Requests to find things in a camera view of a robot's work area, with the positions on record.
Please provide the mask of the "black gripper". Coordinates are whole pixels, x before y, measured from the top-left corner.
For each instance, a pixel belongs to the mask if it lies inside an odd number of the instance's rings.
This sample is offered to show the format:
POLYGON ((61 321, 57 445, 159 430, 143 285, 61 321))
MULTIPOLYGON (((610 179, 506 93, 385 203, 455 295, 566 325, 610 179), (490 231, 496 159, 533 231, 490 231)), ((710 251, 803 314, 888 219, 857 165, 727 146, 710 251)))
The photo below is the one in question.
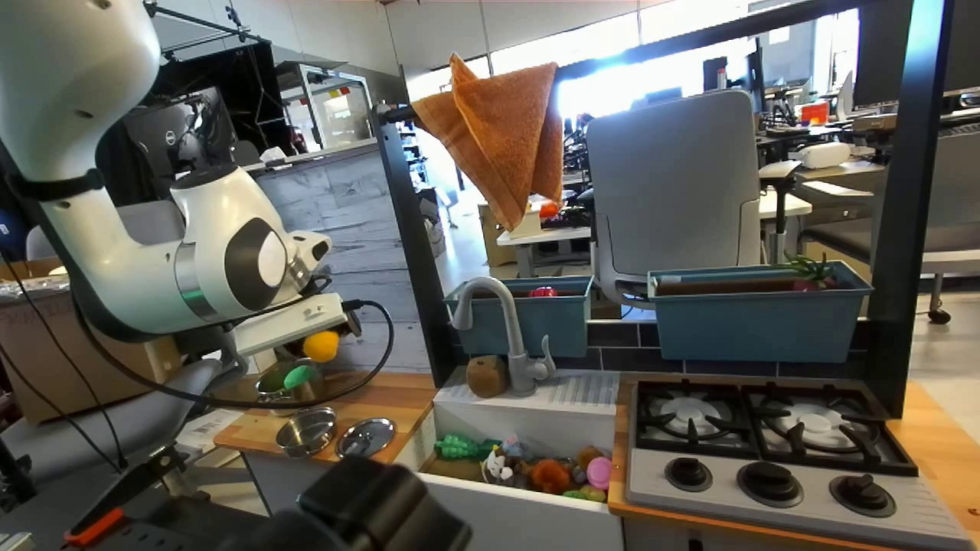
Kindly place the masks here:
POLYGON ((238 354, 253 354, 340 325, 347 325, 342 301, 337 295, 314 295, 286 308, 246 318, 229 330, 229 342, 238 354))

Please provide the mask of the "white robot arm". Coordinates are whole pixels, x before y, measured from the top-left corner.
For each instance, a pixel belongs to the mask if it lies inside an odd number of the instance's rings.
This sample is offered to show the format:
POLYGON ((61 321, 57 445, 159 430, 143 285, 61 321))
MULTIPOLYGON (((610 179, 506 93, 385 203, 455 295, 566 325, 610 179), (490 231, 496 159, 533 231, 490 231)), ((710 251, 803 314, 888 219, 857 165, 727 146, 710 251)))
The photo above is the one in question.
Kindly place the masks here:
POLYGON ((122 204, 97 145, 159 77, 143 0, 0 0, 0 142, 84 314, 112 339, 224 325, 238 354, 347 321, 311 285, 331 239, 292 231, 238 165, 122 204))

